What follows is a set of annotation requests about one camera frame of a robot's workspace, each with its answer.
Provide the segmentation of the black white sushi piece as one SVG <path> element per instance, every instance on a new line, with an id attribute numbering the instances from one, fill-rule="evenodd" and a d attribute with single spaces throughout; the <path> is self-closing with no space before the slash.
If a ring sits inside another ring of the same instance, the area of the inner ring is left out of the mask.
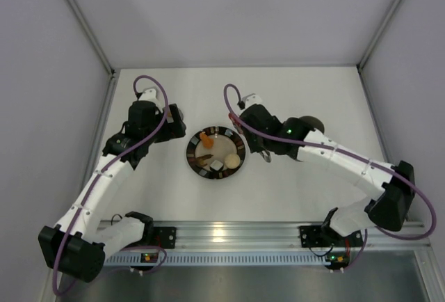
<path id="1" fill-rule="evenodd" d="M 224 163 L 216 159 L 211 162 L 209 168 L 214 171 L 221 171 L 224 169 L 224 166 L 225 166 Z"/>

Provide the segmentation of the white steamed bun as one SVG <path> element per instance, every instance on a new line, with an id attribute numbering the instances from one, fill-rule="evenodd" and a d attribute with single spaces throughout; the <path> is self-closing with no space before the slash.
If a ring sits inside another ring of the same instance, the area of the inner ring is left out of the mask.
<path id="1" fill-rule="evenodd" d="M 237 169 L 241 165 L 241 158 L 237 154 L 231 153 L 225 157 L 224 164 L 227 169 Z"/>

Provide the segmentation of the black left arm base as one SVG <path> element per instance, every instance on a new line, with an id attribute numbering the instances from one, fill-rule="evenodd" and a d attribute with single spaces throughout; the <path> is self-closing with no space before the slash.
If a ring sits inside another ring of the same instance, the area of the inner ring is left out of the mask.
<path id="1" fill-rule="evenodd" d="M 150 237 L 150 246 L 159 246 L 164 249 L 175 249 L 177 228 L 174 226 L 154 227 Z"/>

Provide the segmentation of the metal serving tongs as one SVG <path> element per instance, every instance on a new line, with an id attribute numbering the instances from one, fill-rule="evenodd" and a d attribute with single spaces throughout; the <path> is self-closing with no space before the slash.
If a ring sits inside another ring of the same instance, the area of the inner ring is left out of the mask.
<path id="1" fill-rule="evenodd" d="M 270 162 L 272 161 L 272 158 L 271 158 L 271 155 L 270 155 L 270 152 L 269 152 L 269 151 L 267 151 L 267 150 L 262 150 L 259 154 L 261 155 L 261 157 L 263 158 L 263 160 L 264 160 L 266 163 L 270 163 Z"/>

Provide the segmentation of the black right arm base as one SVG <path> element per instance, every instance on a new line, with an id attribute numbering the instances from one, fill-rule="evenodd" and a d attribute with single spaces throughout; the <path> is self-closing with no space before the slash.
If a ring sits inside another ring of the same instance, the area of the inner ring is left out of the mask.
<path id="1" fill-rule="evenodd" d="M 322 232 L 321 225 L 301 225 L 299 228 L 300 243 L 303 248 L 325 248 L 334 246 Z"/>

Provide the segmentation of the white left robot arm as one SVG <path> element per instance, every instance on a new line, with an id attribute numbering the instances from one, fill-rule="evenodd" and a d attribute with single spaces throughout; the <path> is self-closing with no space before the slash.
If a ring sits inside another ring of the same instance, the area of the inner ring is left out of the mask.
<path id="1" fill-rule="evenodd" d="M 176 104 L 160 109 L 154 102 L 133 102 L 119 132 L 106 141 L 79 197 L 54 227 L 41 229 L 38 242 L 49 268 L 89 283 L 110 256 L 152 242 L 154 223 L 146 214 L 129 212 L 104 230 L 99 224 L 122 184 L 147 156 L 150 145 L 185 137 L 183 119 Z"/>

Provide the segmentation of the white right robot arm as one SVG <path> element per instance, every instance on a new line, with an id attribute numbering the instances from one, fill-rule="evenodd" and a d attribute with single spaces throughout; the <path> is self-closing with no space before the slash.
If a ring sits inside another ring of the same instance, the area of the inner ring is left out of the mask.
<path id="1" fill-rule="evenodd" d="M 321 225 L 321 234 L 334 243 L 372 226 L 398 232 L 414 199 L 414 191 L 399 178 L 414 181 L 414 168 L 400 161 L 380 170 L 366 157 L 346 155 L 345 148 L 325 136 L 323 123 L 311 116 L 280 122 L 261 104 L 246 106 L 236 124 L 252 153 L 265 161 L 271 154 L 311 163 L 356 186 L 365 198 L 346 207 L 331 209 Z"/>

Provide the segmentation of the orange carrot piece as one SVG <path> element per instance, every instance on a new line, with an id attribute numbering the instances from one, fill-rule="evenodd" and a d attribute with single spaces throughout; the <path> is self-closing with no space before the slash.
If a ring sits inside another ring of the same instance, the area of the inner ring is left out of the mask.
<path id="1" fill-rule="evenodd" d="M 211 149 L 213 147 L 213 139 L 209 137 L 205 132 L 201 132 L 199 137 L 204 148 Z"/>

